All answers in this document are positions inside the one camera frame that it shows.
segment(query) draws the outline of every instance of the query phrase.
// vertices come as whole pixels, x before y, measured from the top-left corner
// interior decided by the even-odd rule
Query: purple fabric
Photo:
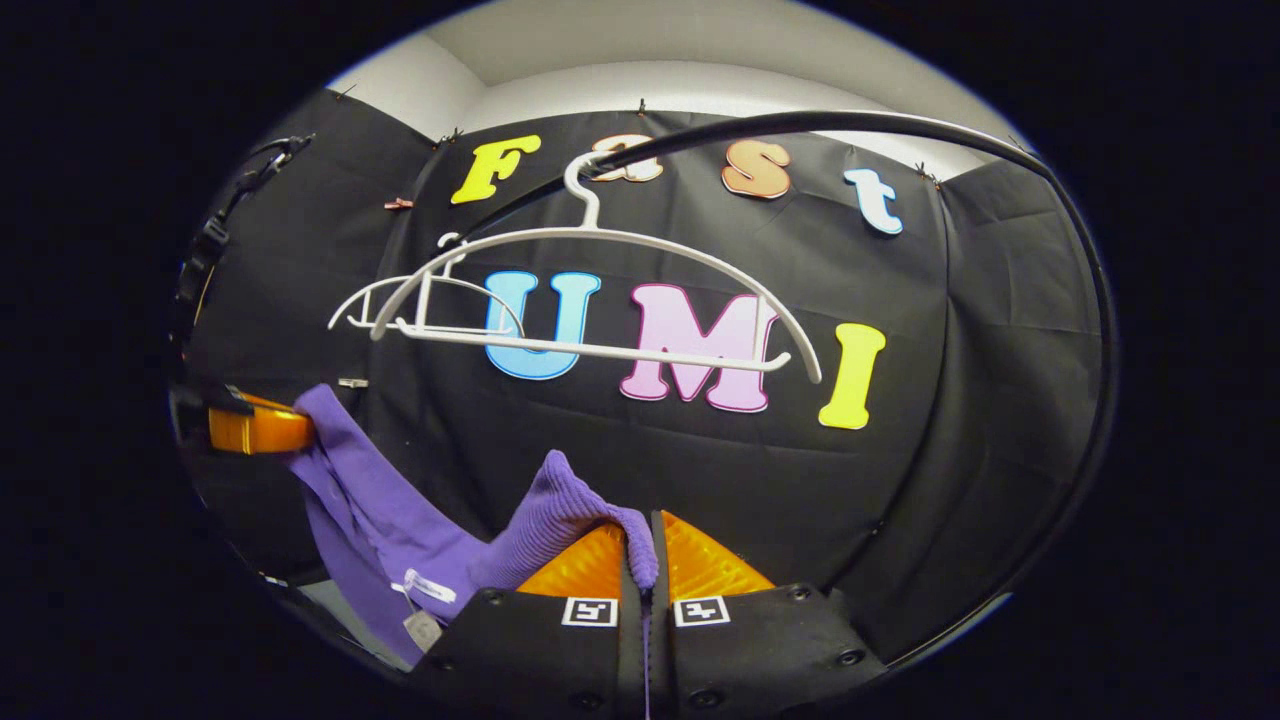
[[[401,477],[329,386],[302,393],[294,407],[316,427],[316,443],[289,456],[288,466],[311,488],[307,516],[320,556],[352,609],[406,662],[416,664],[422,652],[402,625],[408,603],[390,583],[404,583],[410,569],[457,593],[445,602],[417,585],[408,591],[420,607],[449,623],[477,589],[515,589],[605,519],[626,532],[636,584],[649,589],[657,580],[658,557],[644,515],[604,502],[558,450],[547,454],[507,529],[485,544]]]

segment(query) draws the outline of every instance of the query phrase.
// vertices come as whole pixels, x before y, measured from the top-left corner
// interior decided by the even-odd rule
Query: white tag
[[[417,588],[424,594],[434,597],[440,602],[453,602],[458,600],[458,593],[453,592],[451,588],[447,588],[442,584],[436,584],[433,583],[431,580],[428,580],[422,575],[419,575],[417,570],[413,570],[412,568],[404,571],[404,585]]]
[[[435,621],[435,618],[431,618],[422,610],[404,619],[404,629],[408,630],[408,637],[413,638],[413,644],[422,652],[431,650],[431,646],[443,634],[440,624]]]
[[[434,597],[435,600],[443,602],[453,602],[458,600],[458,593],[453,592],[452,589],[444,585],[435,584],[431,580],[428,580],[426,578],[419,578],[417,582],[413,583],[413,585],[417,587],[417,589],[425,592],[426,594]]]

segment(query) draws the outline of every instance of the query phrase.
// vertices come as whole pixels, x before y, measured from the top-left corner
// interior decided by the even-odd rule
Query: letter u
[[[536,275],[520,270],[507,270],[489,275],[484,284],[490,292],[502,297],[507,305],[511,305],[521,322],[525,320],[525,300],[538,287]],[[600,290],[600,278],[589,273],[558,273],[552,277],[550,286],[561,296],[559,310],[556,315],[556,341],[582,342],[582,333],[586,328],[586,302],[595,291]],[[504,314],[506,310],[502,305],[490,299],[485,328],[490,331],[502,328]],[[517,337],[516,328],[511,325],[508,319],[506,323],[507,337]],[[485,346],[485,354],[499,370],[525,380],[558,378],[570,372],[579,357],[573,352],[493,346]]]

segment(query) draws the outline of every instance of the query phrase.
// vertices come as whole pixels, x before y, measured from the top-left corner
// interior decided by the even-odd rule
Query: hanger hook
[[[582,225],[584,228],[598,228],[596,219],[600,217],[600,199],[595,196],[594,192],[582,187],[579,177],[582,169],[600,158],[608,158],[612,152],[600,150],[595,152],[588,152],[585,155],[579,155],[570,161],[568,167],[564,168],[564,187],[568,190],[570,195],[577,197],[582,202],[586,202],[586,210],[582,213]]]

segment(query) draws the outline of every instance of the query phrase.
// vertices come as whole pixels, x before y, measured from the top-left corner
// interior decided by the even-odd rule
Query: letter m
[[[731,300],[705,334],[689,304],[689,295],[681,287],[643,284],[631,292],[631,299],[640,306],[640,350],[763,360],[753,357],[755,309],[759,302],[754,295],[740,295]],[[768,331],[777,318],[778,314],[772,307],[765,309],[765,342],[762,347],[768,347]],[[662,379],[662,365],[663,363],[654,360],[637,360],[631,375],[620,386],[622,395],[635,400],[667,397],[669,387]],[[696,397],[712,370],[714,368],[671,364],[680,398],[689,402]],[[763,383],[764,373],[759,370],[721,369],[719,382],[707,391],[707,401],[721,410],[759,413],[769,405]]]

